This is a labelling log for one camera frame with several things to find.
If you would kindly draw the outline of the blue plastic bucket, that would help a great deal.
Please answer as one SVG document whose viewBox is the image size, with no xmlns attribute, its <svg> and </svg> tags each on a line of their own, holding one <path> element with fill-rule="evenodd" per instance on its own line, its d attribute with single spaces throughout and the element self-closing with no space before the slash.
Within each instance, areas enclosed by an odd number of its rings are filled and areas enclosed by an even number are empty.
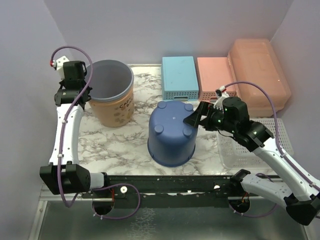
<svg viewBox="0 0 320 240">
<path fill-rule="evenodd" d="M 184 123 L 194 106 L 180 101 L 160 101 L 148 122 L 147 149 L 160 165 L 178 167 L 187 163 L 196 149 L 198 130 Z"/>
</svg>

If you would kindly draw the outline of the light blue perforated basket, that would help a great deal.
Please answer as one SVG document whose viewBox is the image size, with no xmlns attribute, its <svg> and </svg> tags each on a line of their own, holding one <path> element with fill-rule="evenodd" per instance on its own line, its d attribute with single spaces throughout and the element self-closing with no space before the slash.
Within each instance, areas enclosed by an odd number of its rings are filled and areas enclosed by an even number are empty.
<svg viewBox="0 0 320 240">
<path fill-rule="evenodd" d="M 161 63 L 161 90 L 164 101 L 196 101 L 199 85 L 192 56 L 166 56 Z"/>
</svg>

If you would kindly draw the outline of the pink perforated plastic basket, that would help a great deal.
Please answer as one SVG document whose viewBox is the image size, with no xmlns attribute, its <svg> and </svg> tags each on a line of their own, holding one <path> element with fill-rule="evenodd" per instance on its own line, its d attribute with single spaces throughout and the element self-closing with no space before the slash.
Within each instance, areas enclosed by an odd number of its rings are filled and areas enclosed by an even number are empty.
<svg viewBox="0 0 320 240">
<path fill-rule="evenodd" d="M 234 82 L 227 57 L 198 57 L 196 72 L 200 101 L 215 102 L 216 90 Z"/>
</svg>

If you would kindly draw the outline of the white perforated plastic basket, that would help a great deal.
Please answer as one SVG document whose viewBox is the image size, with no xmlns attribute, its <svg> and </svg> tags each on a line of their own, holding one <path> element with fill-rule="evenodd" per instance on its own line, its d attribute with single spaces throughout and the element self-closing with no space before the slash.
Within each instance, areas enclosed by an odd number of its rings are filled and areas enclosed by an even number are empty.
<svg viewBox="0 0 320 240">
<path fill-rule="evenodd" d="M 284 147 L 284 150 L 288 154 L 293 156 L 294 150 L 285 125 L 281 118 L 278 118 L 277 122 L 279 142 L 281 146 Z M 267 171 L 271 169 L 270 166 L 268 166 L 254 153 L 249 152 L 247 148 L 241 146 L 236 141 L 229 138 L 229 135 L 229 133 L 223 131 L 222 133 L 218 133 L 216 136 L 218 154 L 224 168 L 228 170 L 245 169 L 258 171 Z"/>
</svg>

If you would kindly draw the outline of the orange plastic bucket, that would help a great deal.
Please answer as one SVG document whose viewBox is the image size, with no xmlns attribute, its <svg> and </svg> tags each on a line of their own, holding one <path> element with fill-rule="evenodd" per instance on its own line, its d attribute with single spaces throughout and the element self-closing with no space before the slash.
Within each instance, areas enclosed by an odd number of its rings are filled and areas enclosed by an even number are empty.
<svg viewBox="0 0 320 240">
<path fill-rule="evenodd" d="M 90 100 L 89 105 L 102 125 L 111 128 L 124 126 L 135 111 L 133 87 L 120 99 L 110 102 Z"/>
</svg>

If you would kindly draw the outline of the large orange lidded container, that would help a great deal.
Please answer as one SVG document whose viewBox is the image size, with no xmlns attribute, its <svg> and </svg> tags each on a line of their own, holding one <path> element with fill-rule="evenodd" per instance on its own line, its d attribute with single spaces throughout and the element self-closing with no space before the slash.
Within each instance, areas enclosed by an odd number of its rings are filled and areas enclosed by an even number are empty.
<svg viewBox="0 0 320 240">
<path fill-rule="evenodd" d="M 250 82 L 261 87 L 280 111 L 291 97 L 291 90 L 280 62 L 268 39 L 235 40 L 227 56 L 235 82 Z M 249 84 L 236 84 L 240 98 L 247 104 L 252 118 L 270 118 L 273 110 L 266 96 Z"/>
</svg>

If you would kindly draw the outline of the grey-blue plastic bucket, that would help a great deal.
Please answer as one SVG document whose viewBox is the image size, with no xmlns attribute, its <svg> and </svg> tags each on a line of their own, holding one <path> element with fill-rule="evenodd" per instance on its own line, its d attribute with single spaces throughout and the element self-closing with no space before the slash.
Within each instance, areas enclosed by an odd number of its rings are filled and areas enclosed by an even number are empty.
<svg viewBox="0 0 320 240">
<path fill-rule="evenodd" d="M 118 60 L 100 60 L 86 67 L 87 75 L 92 88 L 89 95 L 96 102 L 112 102 L 124 97 L 134 84 L 132 69 L 125 63 Z"/>
</svg>

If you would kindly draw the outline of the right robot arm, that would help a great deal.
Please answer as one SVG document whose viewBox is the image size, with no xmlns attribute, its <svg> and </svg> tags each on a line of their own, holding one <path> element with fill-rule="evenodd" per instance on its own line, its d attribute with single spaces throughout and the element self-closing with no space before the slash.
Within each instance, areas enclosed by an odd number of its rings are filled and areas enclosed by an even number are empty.
<svg viewBox="0 0 320 240">
<path fill-rule="evenodd" d="M 249 117 L 239 97 L 221 96 L 216 103 L 202 101 L 184 123 L 207 131 L 225 131 L 249 152 L 267 163 L 284 185 L 260 179 L 248 170 L 232 176 L 229 189 L 240 196 L 252 193 L 283 207 L 297 223 L 308 226 L 320 213 L 320 181 L 297 163 L 262 123 Z"/>
</svg>

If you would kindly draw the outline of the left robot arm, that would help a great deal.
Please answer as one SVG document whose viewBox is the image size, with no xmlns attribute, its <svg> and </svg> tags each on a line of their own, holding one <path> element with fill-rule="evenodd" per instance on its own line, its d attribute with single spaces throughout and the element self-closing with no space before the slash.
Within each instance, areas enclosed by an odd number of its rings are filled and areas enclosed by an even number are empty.
<svg viewBox="0 0 320 240">
<path fill-rule="evenodd" d="M 111 186 L 105 174 L 92 173 L 80 166 L 78 156 L 79 130 L 85 105 L 91 99 L 91 87 L 85 80 L 86 65 L 83 61 L 70 61 L 66 56 L 52 62 L 61 82 L 54 102 L 57 112 L 57 129 L 53 151 L 39 175 L 54 194 L 76 194 L 93 190 L 97 196 L 106 197 Z"/>
</svg>

